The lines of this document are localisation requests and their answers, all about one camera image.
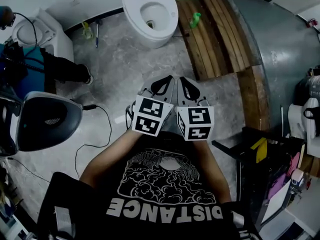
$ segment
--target green bottle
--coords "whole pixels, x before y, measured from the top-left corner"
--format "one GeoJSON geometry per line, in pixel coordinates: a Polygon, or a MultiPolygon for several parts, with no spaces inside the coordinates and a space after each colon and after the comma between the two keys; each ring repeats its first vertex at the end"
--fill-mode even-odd
{"type": "Polygon", "coordinates": [[[195,12],[193,14],[193,20],[190,21],[190,28],[194,29],[198,25],[200,16],[201,16],[201,13],[199,12],[195,12]]]}

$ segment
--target toilet seat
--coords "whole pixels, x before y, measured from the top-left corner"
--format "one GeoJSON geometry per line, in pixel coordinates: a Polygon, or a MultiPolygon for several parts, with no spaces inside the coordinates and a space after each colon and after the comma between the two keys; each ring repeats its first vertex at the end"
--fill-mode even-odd
{"type": "MultiPolygon", "coordinates": [[[[29,19],[34,24],[37,45],[39,47],[56,36],[56,32],[51,30],[41,19],[34,17],[30,17],[29,19]]],[[[30,22],[26,19],[21,20],[12,31],[12,39],[23,47],[34,46],[36,40],[30,22]]]]}
{"type": "Polygon", "coordinates": [[[144,35],[153,39],[165,39],[172,35],[178,24],[178,7],[175,0],[122,0],[123,9],[131,22],[144,35]],[[162,6],[167,10],[168,23],[163,30],[155,30],[149,27],[142,17],[141,10],[144,6],[162,6]]]}

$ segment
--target gray floor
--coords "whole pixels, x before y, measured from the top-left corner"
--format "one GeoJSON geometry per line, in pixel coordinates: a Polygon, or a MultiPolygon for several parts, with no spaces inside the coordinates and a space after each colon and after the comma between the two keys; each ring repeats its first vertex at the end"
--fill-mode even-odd
{"type": "Polygon", "coordinates": [[[281,127],[284,110],[285,135],[289,133],[288,109],[296,84],[309,68],[320,64],[320,43],[312,28],[282,7],[263,0],[233,0],[251,28],[261,53],[269,86],[271,127],[281,127]]]}
{"type": "MultiPolygon", "coordinates": [[[[148,49],[138,43],[123,13],[103,20],[100,28],[99,48],[94,40],[85,40],[82,30],[71,37],[75,62],[86,64],[94,76],[90,86],[67,82],[57,83],[59,95],[83,104],[98,104],[109,113],[112,123],[111,142],[126,130],[125,108],[131,104],[144,80],[163,74],[174,77],[194,74],[186,46],[182,38],[172,38],[159,49],[148,49]]],[[[212,139],[232,145],[229,139],[245,125],[241,94],[235,74],[202,83],[208,92],[208,100],[215,108],[215,127],[212,139]]],[[[19,152],[19,159],[30,170],[50,179],[53,172],[63,172],[75,179],[75,154],[82,144],[104,145],[110,133],[106,115],[99,109],[85,111],[80,127],[64,143],[36,152],[19,152]]],[[[226,154],[211,146],[230,186],[231,196],[236,198],[235,162],[226,154]]],[[[84,147],[78,153],[77,170],[81,174],[86,165],[102,149],[84,147]]],[[[36,221],[48,183],[28,173],[15,161],[8,161],[9,172],[23,197],[22,205],[36,221]]]]}

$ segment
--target black and white marker cube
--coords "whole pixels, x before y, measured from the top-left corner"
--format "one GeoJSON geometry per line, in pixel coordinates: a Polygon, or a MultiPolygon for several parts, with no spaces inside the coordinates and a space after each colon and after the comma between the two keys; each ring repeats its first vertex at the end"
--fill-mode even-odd
{"type": "Polygon", "coordinates": [[[132,130],[158,136],[174,105],[153,98],[136,96],[132,130]]]}
{"type": "Polygon", "coordinates": [[[213,106],[178,106],[177,125],[186,141],[205,141],[211,136],[215,125],[213,106]]]}

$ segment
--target black pants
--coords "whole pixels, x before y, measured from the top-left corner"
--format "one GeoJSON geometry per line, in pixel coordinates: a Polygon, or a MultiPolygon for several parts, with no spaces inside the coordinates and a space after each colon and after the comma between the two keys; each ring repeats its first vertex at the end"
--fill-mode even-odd
{"type": "Polygon", "coordinates": [[[45,77],[61,82],[83,82],[87,83],[90,79],[87,67],[83,64],[75,64],[66,58],[55,57],[41,48],[44,62],[45,77]]]}

